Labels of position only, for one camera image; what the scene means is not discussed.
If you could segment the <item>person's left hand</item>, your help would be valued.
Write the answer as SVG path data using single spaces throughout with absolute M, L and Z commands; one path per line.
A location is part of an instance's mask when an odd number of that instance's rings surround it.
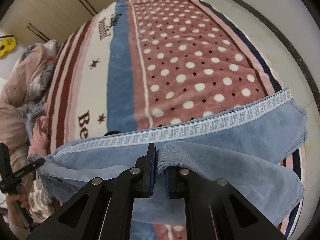
M 6 196 L 6 204 L 7 204 L 7 208 L 8 208 L 8 213 L 12 213 L 12 212 L 16 211 L 16 209 L 14 207 L 14 202 L 18 202 L 18 204 L 20 204 L 21 208 L 23 208 L 23 209 L 27 209 L 27 210 L 30 209 L 28 196 L 27 196 L 27 193 L 26 193 L 24 186 L 21 185 L 20 190 L 21 190 L 21 192 L 18 194 L 8 194 Z

